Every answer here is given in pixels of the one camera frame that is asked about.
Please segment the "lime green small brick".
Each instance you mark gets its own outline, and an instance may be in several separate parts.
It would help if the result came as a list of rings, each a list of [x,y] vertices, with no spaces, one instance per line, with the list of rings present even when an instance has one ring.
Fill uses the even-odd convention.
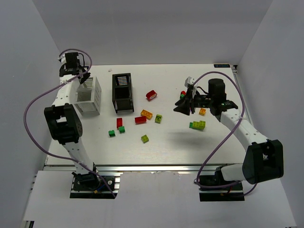
[[[157,114],[156,117],[155,117],[155,122],[158,123],[158,124],[160,124],[161,121],[162,121],[162,115]]]

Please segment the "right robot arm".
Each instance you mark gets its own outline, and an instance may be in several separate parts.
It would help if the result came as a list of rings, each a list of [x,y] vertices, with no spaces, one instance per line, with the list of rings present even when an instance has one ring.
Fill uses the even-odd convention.
[[[246,151],[242,163],[218,167],[211,180],[200,176],[200,185],[210,189],[241,181],[257,184],[283,176],[283,145],[279,140],[268,139],[241,116],[238,106],[227,99],[222,79],[210,79],[206,95],[197,92],[191,77],[186,79],[185,86],[187,92],[176,102],[174,111],[190,115],[195,108],[208,108],[220,123],[233,132]]]

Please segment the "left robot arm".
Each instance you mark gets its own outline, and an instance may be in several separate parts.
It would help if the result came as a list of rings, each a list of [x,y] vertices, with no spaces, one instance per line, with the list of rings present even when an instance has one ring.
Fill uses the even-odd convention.
[[[60,88],[53,104],[44,109],[50,134],[68,152],[76,167],[74,176],[78,177],[88,176],[89,171],[95,171],[95,164],[82,143],[83,126],[73,106],[77,89],[90,76],[78,59],[79,55],[79,52],[67,52],[59,57]]]

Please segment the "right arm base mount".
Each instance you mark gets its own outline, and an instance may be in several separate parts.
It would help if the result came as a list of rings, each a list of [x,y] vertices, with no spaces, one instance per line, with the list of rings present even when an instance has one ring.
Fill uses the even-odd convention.
[[[223,179],[219,171],[203,171],[199,176],[200,202],[233,202],[244,201],[243,185]]]

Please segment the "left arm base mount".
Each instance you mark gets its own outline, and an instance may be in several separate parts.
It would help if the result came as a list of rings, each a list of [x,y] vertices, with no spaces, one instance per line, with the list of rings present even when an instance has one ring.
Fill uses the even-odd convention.
[[[103,176],[104,181],[93,174],[73,174],[70,191],[71,199],[114,199],[118,190],[115,188],[115,176]]]

